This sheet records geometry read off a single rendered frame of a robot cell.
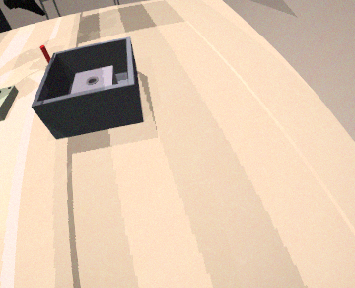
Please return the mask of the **dark red peg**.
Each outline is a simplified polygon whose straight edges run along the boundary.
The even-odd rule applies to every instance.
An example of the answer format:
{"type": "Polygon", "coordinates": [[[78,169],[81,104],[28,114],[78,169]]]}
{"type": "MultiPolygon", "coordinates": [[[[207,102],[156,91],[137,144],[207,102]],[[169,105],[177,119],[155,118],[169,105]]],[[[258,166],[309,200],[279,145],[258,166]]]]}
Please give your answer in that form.
{"type": "Polygon", "coordinates": [[[50,56],[48,55],[47,49],[45,49],[45,46],[44,46],[44,45],[42,45],[42,46],[40,47],[40,49],[41,49],[41,52],[43,53],[43,55],[45,56],[46,61],[49,63],[49,60],[50,60],[51,58],[50,58],[50,56]]]}

